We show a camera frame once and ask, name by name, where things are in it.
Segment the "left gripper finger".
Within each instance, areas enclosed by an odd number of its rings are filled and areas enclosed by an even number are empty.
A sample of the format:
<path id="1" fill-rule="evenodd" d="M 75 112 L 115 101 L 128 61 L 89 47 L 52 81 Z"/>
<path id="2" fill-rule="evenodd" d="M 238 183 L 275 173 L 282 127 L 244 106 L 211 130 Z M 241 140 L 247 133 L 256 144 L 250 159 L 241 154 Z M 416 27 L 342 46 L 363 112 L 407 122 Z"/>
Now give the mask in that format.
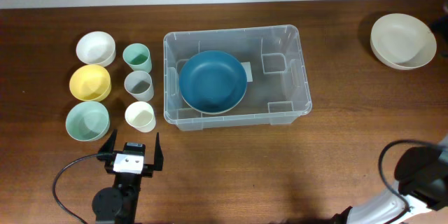
<path id="1" fill-rule="evenodd" d="M 164 155 L 162 152 L 162 147 L 160 145 L 160 135 L 159 133 L 157 133 L 155 139 L 153 164 L 147 164 L 145 168 L 147 172 L 154 172 L 154 171 L 161 172 L 163 169 L 163 164 L 164 164 Z"/>
<path id="2" fill-rule="evenodd" d="M 112 160 L 114 155 L 115 142 L 118 130 L 114 129 L 110 137 L 98 151 L 98 160 Z"/>

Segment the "mint green small bowl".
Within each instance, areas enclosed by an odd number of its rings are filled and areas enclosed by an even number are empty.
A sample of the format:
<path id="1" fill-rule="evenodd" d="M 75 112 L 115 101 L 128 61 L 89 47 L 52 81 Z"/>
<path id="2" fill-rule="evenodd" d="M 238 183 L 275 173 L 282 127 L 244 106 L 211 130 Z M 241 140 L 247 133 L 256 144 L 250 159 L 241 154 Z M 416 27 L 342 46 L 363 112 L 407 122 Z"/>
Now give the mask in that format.
<path id="1" fill-rule="evenodd" d="M 109 130 L 109 112 L 97 101 L 84 101 L 70 110 L 65 125 L 71 138 L 77 141 L 96 141 Z"/>

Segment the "beige plate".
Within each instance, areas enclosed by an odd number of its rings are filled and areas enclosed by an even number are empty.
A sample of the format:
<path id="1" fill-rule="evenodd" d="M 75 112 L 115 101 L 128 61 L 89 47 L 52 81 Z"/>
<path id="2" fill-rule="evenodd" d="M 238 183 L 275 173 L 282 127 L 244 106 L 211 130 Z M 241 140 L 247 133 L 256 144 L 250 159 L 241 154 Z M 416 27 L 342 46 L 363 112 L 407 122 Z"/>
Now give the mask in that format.
<path id="1" fill-rule="evenodd" d="M 430 28 L 419 19 L 392 13 L 374 23 L 370 47 L 375 57 L 386 66 L 412 70 L 433 60 L 437 42 Z"/>
<path id="2" fill-rule="evenodd" d="M 208 90 L 181 92 L 183 100 L 189 107 L 209 115 L 218 115 L 232 110 L 242 101 L 245 94 L 245 90 L 241 92 L 235 90 L 231 92 L 210 92 Z"/>

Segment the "dark blue plate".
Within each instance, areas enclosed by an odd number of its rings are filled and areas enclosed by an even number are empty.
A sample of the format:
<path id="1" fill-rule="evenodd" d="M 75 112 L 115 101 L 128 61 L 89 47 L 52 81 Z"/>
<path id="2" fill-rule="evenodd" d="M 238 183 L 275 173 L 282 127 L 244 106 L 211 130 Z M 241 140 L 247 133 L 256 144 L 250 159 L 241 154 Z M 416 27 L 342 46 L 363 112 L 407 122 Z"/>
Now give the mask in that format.
<path id="1" fill-rule="evenodd" d="M 234 56 L 217 50 L 200 52 L 191 57 L 179 75 L 180 92 L 247 90 L 246 73 Z"/>

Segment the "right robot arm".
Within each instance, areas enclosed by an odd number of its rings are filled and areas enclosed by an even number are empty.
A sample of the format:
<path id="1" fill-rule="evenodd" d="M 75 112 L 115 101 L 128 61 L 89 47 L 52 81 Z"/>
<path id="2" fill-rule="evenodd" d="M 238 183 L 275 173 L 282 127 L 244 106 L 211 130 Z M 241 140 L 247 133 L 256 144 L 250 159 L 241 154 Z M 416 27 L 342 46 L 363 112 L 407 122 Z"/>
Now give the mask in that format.
<path id="1" fill-rule="evenodd" d="M 382 162 L 386 152 L 399 144 L 413 147 L 399 159 L 394 171 L 395 181 L 390 184 Z M 415 215 L 447 206 L 447 138 L 438 144 L 411 139 L 393 141 L 382 149 L 377 166 L 386 189 L 370 201 L 334 215 L 331 223 L 404 223 Z"/>

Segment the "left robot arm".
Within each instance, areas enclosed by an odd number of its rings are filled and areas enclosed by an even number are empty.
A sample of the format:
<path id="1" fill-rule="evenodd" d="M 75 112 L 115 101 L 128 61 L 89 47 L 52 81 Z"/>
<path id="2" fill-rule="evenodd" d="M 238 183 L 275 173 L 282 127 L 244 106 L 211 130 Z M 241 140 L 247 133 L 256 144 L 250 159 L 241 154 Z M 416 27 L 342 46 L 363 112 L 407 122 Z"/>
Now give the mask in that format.
<path id="1" fill-rule="evenodd" d="M 146 146 L 142 143 L 125 143 L 123 150 L 115 150 L 118 131 L 115 129 L 99 149 L 97 159 L 104 163 L 108 174 L 115 176 L 111 187 L 101 189 L 92 200 L 96 223 L 133 223 L 137 212 L 141 180 L 161 172 L 164 156 L 160 137 L 155 137 L 154 159 L 145 163 Z"/>

